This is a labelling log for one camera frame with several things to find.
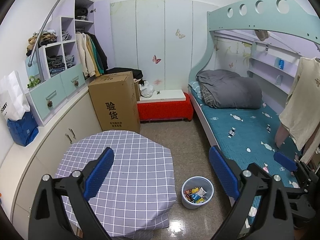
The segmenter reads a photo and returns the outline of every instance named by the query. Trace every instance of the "checkered tablecloth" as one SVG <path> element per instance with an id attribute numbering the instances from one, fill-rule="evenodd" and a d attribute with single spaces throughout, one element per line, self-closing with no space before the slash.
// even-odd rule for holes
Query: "checkered tablecloth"
<path id="1" fill-rule="evenodd" d="M 169 149 L 135 132 L 105 131 L 72 144 L 56 178 L 82 170 L 106 147 L 113 149 L 115 160 L 90 206 L 111 237 L 150 239 L 152 230 L 169 226 L 168 212 L 177 197 Z M 79 227 L 69 198 L 62 199 L 68 218 Z"/>

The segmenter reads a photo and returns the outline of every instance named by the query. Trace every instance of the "white plastic bag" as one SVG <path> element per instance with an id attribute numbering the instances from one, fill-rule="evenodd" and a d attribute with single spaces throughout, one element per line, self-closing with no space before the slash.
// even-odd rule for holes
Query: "white plastic bag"
<path id="1" fill-rule="evenodd" d="M 30 111 L 17 71 L 0 80 L 0 108 L 5 119 L 11 121 L 22 119 L 24 113 Z"/>
<path id="2" fill-rule="evenodd" d="M 139 85 L 139 86 L 140 86 L 141 96 L 143 96 L 144 98 L 150 98 L 153 92 L 155 91 L 153 86 L 150 85 L 148 81 L 145 81 L 143 86 L 142 85 Z"/>

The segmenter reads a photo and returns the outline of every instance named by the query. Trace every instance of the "gray handrail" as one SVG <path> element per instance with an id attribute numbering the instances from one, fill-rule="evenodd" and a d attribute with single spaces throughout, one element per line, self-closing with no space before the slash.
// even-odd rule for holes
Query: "gray handrail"
<path id="1" fill-rule="evenodd" d="M 44 23 L 43 25 L 41 26 L 41 29 L 38 33 L 38 36 L 37 36 L 37 39 L 36 39 L 36 42 L 35 42 L 35 45 L 33 46 L 33 49 L 31 51 L 31 57 L 30 57 L 30 60 L 28 62 L 28 66 L 31 67 L 32 66 L 32 61 L 33 61 L 33 57 L 35 56 L 35 52 L 36 52 L 36 49 L 38 49 L 38 44 L 39 44 L 39 40 L 40 40 L 40 37 L 43 33 L 43 30 L 45 28 L 45 26 L 47 25 L 48 21 L 49 21 L 49 18 L 51 16 L 51 14 L 53 13 L 54 9 L 57 7 L 58 3 L 60 2 L 61 0 L 57 0 L 56 3 L 54 4 L 54 6 L 52 7 L 52 9 L 50 10 L 48 16 L 46 17 L 46 19 L 44 20 Z M 40 66 L 40 57 L 37 55 L 37 63 L 38 63 L 38 67 Z M 43 82 L 44 80 L 43 79 L 43 75 L 41 75 L 41 70 L 39 69 L 39 74 L 40 74 L 40 80 L 41 82 Z"/>

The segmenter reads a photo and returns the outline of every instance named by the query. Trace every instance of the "blue gripper pad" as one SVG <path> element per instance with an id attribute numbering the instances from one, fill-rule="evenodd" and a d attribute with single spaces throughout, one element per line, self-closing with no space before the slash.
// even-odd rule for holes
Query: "blue gripper pad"
<path id="1" fill-rule="evenodd" d="M 100 161 L 96 164 L 90 175 L 85 181 L 84 198 L 89 201 L 90 198 L 95 197 L 106 178 L 111 166 L 113 165 L 114 153 L 111 148 L 107 149 L 100 156 Z"/>
<path id="2" fill-rule="evenodd" d="M 237 200 L 240 193 L 236 176 L 215 147 L 211 147 L 209 150 L 209 161 L 226 194 Z"/>
<path id="3" fill-rule="evenodd" d="M 275 152 L 275 154 L 273 155 L 273 159 L 277 163 L 281 164 L 288 171 L 296 171 L 297 170 L 297 164 L 295 163 L 295 161 L 289 159 L 287 156 L 285 156 L 281 152 Z"/>

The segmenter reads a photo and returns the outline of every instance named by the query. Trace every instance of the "floor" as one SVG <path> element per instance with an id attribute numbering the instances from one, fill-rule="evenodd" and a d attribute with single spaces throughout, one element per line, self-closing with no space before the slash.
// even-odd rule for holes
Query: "floor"
<path id="1" fill-rule="evenodd" d="M 142 123 L 140 134 L 169 148 L 174 167 L 177 202 L 169 213 L 169 228 L 155 230 L 153 240 L 210 239 L 231 206 L 209 163 L 210 144 L 197 115 L 194 115 L 191 122 Z M 208 178 L 214 186 L 214 195 L 205 206 L 190 210 L 181 203 L 181 187 L 193 176 Z"/>

